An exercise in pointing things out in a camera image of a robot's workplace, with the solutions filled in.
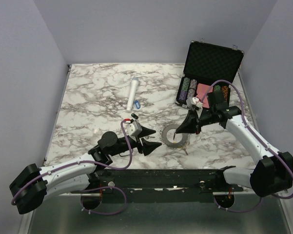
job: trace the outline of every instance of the black case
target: black case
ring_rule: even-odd
[[[224,79],[233,82],[244,57],[244,51],[212,45],[200,41],[192,41],[183,70],[183,77],[176,96],[176,104],[187,107],[185,102],[178,100],[184,78],[196,79],[197,84],[211,85],[216,80]],[[222,82],[218,85],[228,86]]]

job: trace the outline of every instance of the white tube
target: white tube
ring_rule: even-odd
[[[136,95],[137,85],[138,85],[138,78],[137,77],[132,78],[130,93],[129,93],[128,102],[127,102],[127,112],[131,112],[133,101]]]

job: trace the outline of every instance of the table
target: table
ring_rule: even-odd
[[[70,72],[58,120],[45,165],[55,165],[78,157],[97,145],[106,131],[122,137],[120,122],[130,117],[126,104],[133,77],[139,77],[136,100],[141,109],[133,110],[141,125],[160,132],[169,124],[180,124],[187,109],[176,106],[175,98],[184,64],[74,64]],[[252,124],[248,103],[238,74],[234,85],[241,92],[246,117]],[[239,105],[237,93],[232,90],[230,105]],[[130,169],[219,169],[235,165],[254,168],[245,148],[218,124],[202,128],[199,135],[190,135],[184,150],[166,145],[148,156],[134,151]],[[128,157],[112,157],[113,166],[123,167]]]

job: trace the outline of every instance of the gray floor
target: gray floor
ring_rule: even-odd
[[[35,210],[30,234],[289,234],[278,199],[268,197],[257,210],[233,214],[211,203],[129,204],[115,216],[81,212],[79,196],[58,196]],[[258,202],[256,195],[235,196],[232,208],[246,209]],[[101,211],[121,205],[103,204]]]

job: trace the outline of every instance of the wall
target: wall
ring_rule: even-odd
[[[293,0],[278,0],[244,58],[242,75],[261,133],[293,155]]]
[[[30,163],[42,165],[67,66],[32,0],[0,1],[0,234],[21,215],[9,185]]]
[[[276,0],[35,0],[68,63],[184,62],[192,40],[247,51]]]

